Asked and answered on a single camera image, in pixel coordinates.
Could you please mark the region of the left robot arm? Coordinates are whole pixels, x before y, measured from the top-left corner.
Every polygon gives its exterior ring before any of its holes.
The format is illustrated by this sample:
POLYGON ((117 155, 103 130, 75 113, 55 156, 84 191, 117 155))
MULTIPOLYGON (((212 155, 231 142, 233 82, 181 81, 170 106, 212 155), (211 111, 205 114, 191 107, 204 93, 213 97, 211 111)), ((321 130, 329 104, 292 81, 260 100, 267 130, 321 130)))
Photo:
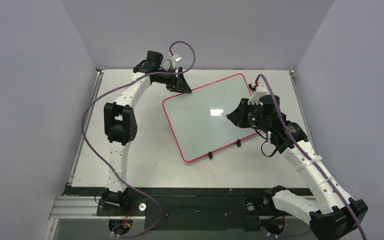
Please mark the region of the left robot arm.
POLYGON ((110 170, 100 201, 101 208, 111 210, 116 215, 123 215, 131 210, 128 186, 124 182, 127 178, 129 148, 138 133, 134 108, 152 83, 164 84, 170 92, 192 92, 184 78, 182 67, 176 66, 181 59, 179 53, 171 53, 169 68, 164 69, 163 55, 148 51, 146 59, 133 68, 131 80, 121 95, 104 105, 104 133, 110 147, 110 170))

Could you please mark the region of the pink framed whiteboard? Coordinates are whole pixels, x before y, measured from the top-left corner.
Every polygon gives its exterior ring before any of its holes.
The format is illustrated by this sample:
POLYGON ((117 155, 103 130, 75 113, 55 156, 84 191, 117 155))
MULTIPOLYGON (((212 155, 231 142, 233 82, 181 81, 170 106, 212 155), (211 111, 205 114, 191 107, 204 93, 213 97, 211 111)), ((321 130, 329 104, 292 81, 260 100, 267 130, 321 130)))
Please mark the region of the pink framed whiteboard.
POLYGON ((208 152, 236 146, 256 135, 251 128, 238 128, 221 113, 229 114, 251 91, 241 73, 207 83, 162 101, 162 108, 171 128, 181 158, 192 163, 208 157, 208 152))

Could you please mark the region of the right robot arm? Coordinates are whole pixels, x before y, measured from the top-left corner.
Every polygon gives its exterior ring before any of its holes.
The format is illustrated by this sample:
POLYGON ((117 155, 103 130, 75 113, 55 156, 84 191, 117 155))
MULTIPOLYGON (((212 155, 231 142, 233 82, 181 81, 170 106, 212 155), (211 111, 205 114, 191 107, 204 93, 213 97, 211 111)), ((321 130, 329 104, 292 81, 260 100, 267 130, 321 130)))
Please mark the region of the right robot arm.
POLYGON ((330 174, 317 155, 308 136, 280 110, 277 95, 264 95, 258 104, 242 98, 227 119, 241 129, 262 131, 266 142, 288 160, 306 183, 314 200, 307 200, 278 185, 265 192, 263 209, 274 214, 282 211, 308 224, 319 240, 339 240, 355 230, 366 239, 361 222, 368 206, 354 199, 330 174))

